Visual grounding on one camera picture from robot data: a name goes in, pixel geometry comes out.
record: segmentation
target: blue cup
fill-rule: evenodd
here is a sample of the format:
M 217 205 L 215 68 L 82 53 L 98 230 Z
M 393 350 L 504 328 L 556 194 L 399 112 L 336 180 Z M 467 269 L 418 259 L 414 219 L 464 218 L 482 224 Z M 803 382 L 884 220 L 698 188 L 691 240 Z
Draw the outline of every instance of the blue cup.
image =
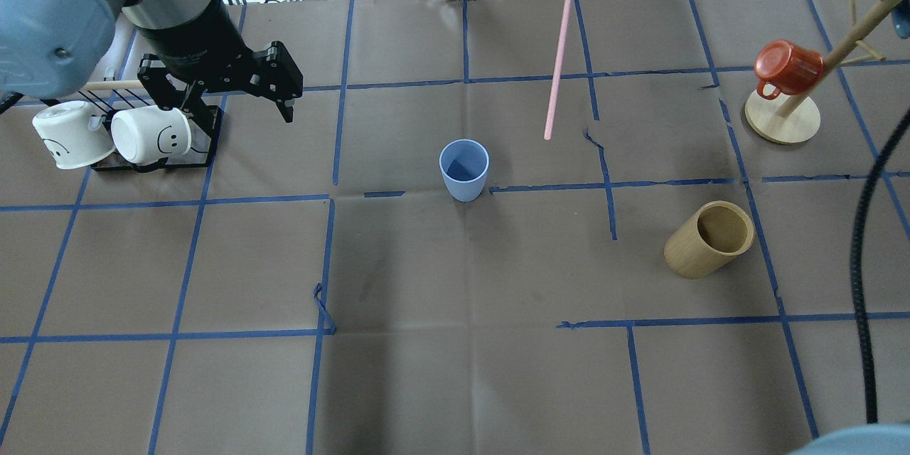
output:
M 487 149 L 471 139 L 451 141 L 439 154 L 442 180 L 452 197 L 462 203 L 473 201 L 483 192 L 490 169 Z

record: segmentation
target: mug handle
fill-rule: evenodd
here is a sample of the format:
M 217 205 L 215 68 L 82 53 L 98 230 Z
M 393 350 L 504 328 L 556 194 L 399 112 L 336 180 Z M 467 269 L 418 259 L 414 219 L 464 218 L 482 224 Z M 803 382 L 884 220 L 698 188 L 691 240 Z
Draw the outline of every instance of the mug handle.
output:
M 764 93 L 765 85 L 768 85 L 768 83 L 765 82 L 765 80 L 758 80 L 758 88 L 755 89 L 755 91 L 758 92 L 758 95 L 763 97 L 765 100 L 773 100 L 774 98 L 777 98 L 777 96 L 781 95 L 781 88 L 777 87 L 777 86 L 774 86 L 774 90 L 771 91 L 770 95 L 765 95 L 765 93 Z

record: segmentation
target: wooden base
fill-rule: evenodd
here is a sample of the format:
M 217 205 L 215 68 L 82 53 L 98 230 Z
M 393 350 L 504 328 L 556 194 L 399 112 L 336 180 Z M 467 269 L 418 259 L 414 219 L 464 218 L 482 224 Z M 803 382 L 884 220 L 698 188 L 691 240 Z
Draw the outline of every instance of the wooden base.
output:
M 780 95 L 765 100 L 758 92 L 751 92 L 745 102 L 745 120 L 764 138 L 777 144 L 799 144 L 812 138 L 822 124 L 822 115 L 812 98 L 806 98 L 793 114 L 777 115 L 777 109 L 790 96 Z

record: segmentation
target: smiley face mug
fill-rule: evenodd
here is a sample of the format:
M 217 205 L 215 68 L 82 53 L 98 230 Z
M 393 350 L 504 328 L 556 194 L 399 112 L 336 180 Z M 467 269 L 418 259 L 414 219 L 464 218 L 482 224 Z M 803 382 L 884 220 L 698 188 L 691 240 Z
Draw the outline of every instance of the smiley face mug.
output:
M 186 154 L 192 143 L 186 116 L 178 109 L 159 109 L 155 105 L 114 114 L 111 135 L 120 156 L 137 166 Z

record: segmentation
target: plastic cup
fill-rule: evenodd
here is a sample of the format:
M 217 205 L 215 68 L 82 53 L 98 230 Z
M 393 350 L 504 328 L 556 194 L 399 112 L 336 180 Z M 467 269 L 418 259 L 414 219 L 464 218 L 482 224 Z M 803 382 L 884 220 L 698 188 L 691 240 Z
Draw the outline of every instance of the plastic cup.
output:
M 43 109 L 32 125 L 60 169 L 90 166 L 114 153 L 114 141 L 88 102 L 65 102 Z
M 155 105 L 114 114 L 111 135 L 120 156 L 140 166 L 173 154 L 186 154 L 192 143 L 186 116 L 178 109 L 159 109 Z
M 452 197 L 462 203 L 473 201 L 483 192 L 490 169 L 490 154 L 478 141 L 451 141 L 439 154 L 442 180 Z

